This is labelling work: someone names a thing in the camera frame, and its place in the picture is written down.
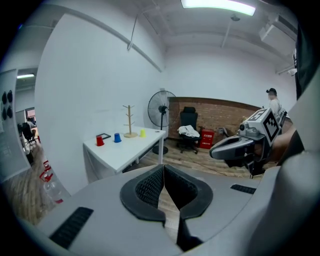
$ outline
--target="red crate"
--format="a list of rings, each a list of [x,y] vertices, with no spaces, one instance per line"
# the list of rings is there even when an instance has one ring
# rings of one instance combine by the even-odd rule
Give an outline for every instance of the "red crate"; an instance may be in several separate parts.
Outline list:
[[[198,144],[199,148],[202,149],[211,149],[211,146],[214,141],[215,132],[209,129],[202,129],[201,131],[201,141]]]

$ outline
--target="black vent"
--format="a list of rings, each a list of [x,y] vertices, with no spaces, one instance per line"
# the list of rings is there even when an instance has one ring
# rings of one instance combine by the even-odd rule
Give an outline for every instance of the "black vent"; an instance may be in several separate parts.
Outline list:
[[[50,239],[61,247],[68,249],[93,212],[92,209],[79,207],[50,236]]]
[[[240,192],[248,193],[248,194],[251,194],[251,195],[253,195],[255,193],[255,191],[256,191],[256,188],[254,188],[254,187],[242,186],[242,185],[239,185],[239,184],[232,185],[231,189],[238,190]]]

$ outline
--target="yellow cup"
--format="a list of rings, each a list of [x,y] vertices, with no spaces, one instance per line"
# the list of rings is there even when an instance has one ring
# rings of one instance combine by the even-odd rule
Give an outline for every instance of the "yellow cup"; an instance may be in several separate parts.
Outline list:
[[[145,137],[146,137],[146,131],[145,131],[145,129],[141,129],[140,137],[141,137],[141,138],[145,138]]]

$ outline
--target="black mesh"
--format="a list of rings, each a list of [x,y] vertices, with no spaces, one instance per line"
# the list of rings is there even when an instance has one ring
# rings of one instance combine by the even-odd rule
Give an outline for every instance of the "black mesh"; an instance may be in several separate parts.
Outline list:
[[[164,212],[158,210],[159,196],[164,187],[164,166],[159,164],[123,185],[120,199],[123,206],[138,219],[166,222]]]
[[[135,188],[137,197],[143,202],[158,208],[159,196],[164,187],[163,168],[141,180]]]
[[[179,210],[189,204],[198,195],[194,184],[173,171],[166,171],[165,187]]]

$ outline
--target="black chair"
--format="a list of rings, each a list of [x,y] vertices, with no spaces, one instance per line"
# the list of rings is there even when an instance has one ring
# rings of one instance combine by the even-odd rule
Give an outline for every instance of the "black chair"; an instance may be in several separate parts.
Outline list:
[[[181,126],[192,126],[197,130],[198,113],[193,106],[185,106],[183,112],[180,112]],[[200,137],[189,137],[184,134],[180,134],[182,141],[177,144],[180,148],[180,153],[183,153],[186,149],[192,149],[195,154],[198,154],[198,149],[195,147],[195,142],[200,141]]]
[[[27,144],[31,145],[32,142],[37,143],[33,133],[30,130],[30,126],[29,126],[29,124],[27,122],[24,122],[22,124],[22,133],[23,133],[23,136],[25,137],[25,139],[28,141]]]

